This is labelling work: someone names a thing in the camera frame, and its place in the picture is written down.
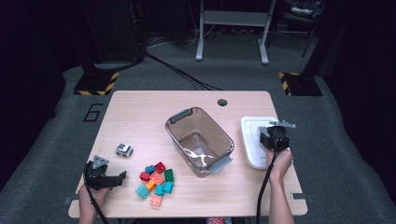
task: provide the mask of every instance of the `transparent plastic bin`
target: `transparent plastic bin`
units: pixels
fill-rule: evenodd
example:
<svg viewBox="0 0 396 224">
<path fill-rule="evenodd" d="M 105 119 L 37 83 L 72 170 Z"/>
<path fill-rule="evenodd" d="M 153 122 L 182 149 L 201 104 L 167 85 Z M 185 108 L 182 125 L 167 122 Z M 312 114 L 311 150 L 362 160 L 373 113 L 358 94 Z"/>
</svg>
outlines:
<svg viewBox="0 0 396 224">
<path fill-rule="evenodd" d="M 198 177 L 230 163 L 233 140 L 199 107 L 183 110 L 165 123 L 177 151 Z"/>
</svg>

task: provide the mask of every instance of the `small white toy car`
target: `small white toy car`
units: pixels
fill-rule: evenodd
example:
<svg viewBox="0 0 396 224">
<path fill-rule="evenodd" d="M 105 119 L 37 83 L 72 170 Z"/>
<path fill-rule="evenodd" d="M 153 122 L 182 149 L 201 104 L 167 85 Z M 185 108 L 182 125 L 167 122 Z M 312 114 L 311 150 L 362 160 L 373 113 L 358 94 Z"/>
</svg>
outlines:
<svg viewBox="0 0 396 224">
<path fill-rule="evenodd" d="M 133 151 L 133 148 L 123 143 L 116 148 L 116 154 L 123 157 L 130 157 Z"/>
</svg>

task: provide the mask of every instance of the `gray carpet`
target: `gray carpet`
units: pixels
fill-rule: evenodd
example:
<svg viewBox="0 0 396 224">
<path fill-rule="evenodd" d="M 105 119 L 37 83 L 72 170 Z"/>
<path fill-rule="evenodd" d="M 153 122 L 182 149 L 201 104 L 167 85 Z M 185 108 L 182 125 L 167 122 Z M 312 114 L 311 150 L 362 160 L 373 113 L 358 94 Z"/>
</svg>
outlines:
<svg viewBox="0 0 396 224">
<path fill-rule="evenodd" d="M 297 223 L 396 223 L 395 205 L 345 133 L 338 105 L 323 79 L 316 77 L 322 97 L 287 96 L 282 89 L 278 73 L 303 71 L 315 43 L 302 58 L 305 40 L 275 35 L 268 49 L 270 63 L 265 66 L 258 38 L 234 35 L 206 40 L 201 62 L 195 61 L 196 43 L 188 48 L 164 44 L 148 48 L 148 52 L 227 91 L 270 92 L 278 117 L 298 127 L 289 132 L 294 165 L 303 192 L 313 198 L 308 213 L 295 218 Z M 68 205 L 62 202 L 77 187 L 111 93 L 194 90 L 186 79 L 150 58 L 120 72 L 107 96 L 74 95 L 81 75 L 80 67 L 64 72 L 66 88 L 56 117 L 48 121 L 0 194 L 0 223 L 78 223 L 67 215 Z M 83 122 L 92 104 L 103 104 L 95 108 L 101 111 L 98 120 Z M 254 218 L 245 221 L 254 223 Z"/>
</svg>

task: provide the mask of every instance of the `wooden table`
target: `wooden table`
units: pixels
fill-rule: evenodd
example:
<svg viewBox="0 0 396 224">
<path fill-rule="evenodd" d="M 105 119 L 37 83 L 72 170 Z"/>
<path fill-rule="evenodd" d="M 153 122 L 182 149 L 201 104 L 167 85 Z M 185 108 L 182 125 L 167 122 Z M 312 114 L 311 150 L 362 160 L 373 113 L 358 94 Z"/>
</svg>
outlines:
<svg viewBox="0 0 396 224">
<path fill-rule="evenodd" d="M 220 106 L 218 100 L 227 101 Z M 215 174 L 198 178 L 178 154 L 165 130 L 165 122 L 176 113 L 201 107 L 233 139 L 233 161 Z M 127 171 L 122 186 L 115 187 L 102 210 L 106 217 L 255 217 L 257 198 L 265 170 L 248 164 L 241 133 L 244 116 L 274 117 L 276 111 L 265 91 L 116 91 L 92 147 L 89 161 L 97 155 L 110 161 L 106 175 Z M 130 158 L 114 152 L 120 144 L 134 148 Z M 144 183 L 139 175 L 149 165 L 161 161 L 173 169 L 175 182 L 160 207 L 141 199 L 135 190 Z M 294 200 L 291 192 L 302 192 L 294 166 L 285 176 L 285 191 L 295 216 L 307 212 L 306 202 Z M 270 188 L 262 196 L 262 215 L 268 216 Z M 78 201 L 69 208 L 70 217 L 79 217 Z"/>
</svg>

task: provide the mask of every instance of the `toy block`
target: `toy block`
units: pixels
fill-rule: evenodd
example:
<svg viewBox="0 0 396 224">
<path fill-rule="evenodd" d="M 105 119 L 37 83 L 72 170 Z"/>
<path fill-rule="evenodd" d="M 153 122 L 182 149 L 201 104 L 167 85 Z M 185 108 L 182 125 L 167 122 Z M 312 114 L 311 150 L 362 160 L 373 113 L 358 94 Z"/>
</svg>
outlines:
<svg viewBox="0 0 396 224">
<path fill-rule="evenodd" d="M 162 196 L 154 194 L 154 195 L 151 196 L 151 201 L 149 202 L 149 204 L 159 207 L 160 204 L 161 204 L 161 199 L 162 198 L 163 198 Z"/>
<path fill-rule="evenodd" d="M 155 171 L 157 171 L 158 174 L 162 174 L 163 171 L 165 170 L 165 166 L 163 165 L 162 162 L 158 162 L 155 166 Z"/>
<path fill-rule="evenodd" d="M 147 184 L 146 184 L 146 188 L 149 191 L 152 191 L 155 188 L 155 182 L 153 180 L 150 180 Z"/>
<path fill-rule="evenodd" d="M 142 199 L 146 199 L 149 195 L 149 190 L 144 185 L 139 186 L 139 188 L 135 192 Z"/>
<path fill-rule="evenodd" d="M 163 185 L 157 186 L 157 188 L 155 189 L 155 194 L 159 196 L 163 196 Z"/>
<path fill-rule="evenodd" d="M 155 171 L 155 167 L 153 165 L 147 166 L 145 171 L 146 171 L 146 173 L 149 173 L 152 175 L 152 173 L 154 173 L 154 171 Z"/>
<path fill-rule="evenodd" d="M 172 193 L 172 188 L 173 188 L 173 183 L 166 182 L 165 186 L 163 187 L 163 192 L 170 194 L 170 193 Z"/>
<path fill-rule="evenodd" d="M 142 172 L 142 173 L 140 173 L 139 177 L 140 177 L 141 180 L 149 182 L 149 173 Z"/>
<path fill-rule="evenodd" d="M 154 172 L 149 178 L 153 180 L 157 185 L 160 185 L 165 180 L 165 178 L 163 178 L 163 176 L 161 176 L 157 172 Z"/>
<path fill-rule="evenodd" d="M 165 172 L 163 173 L 163 175 L 165 176 L 165 181 L 166 182 L 174 182 L 174 176 L 173 176 L 173 170 L 169 169 L 169 170 L 165 170 Z"/>
</svg>

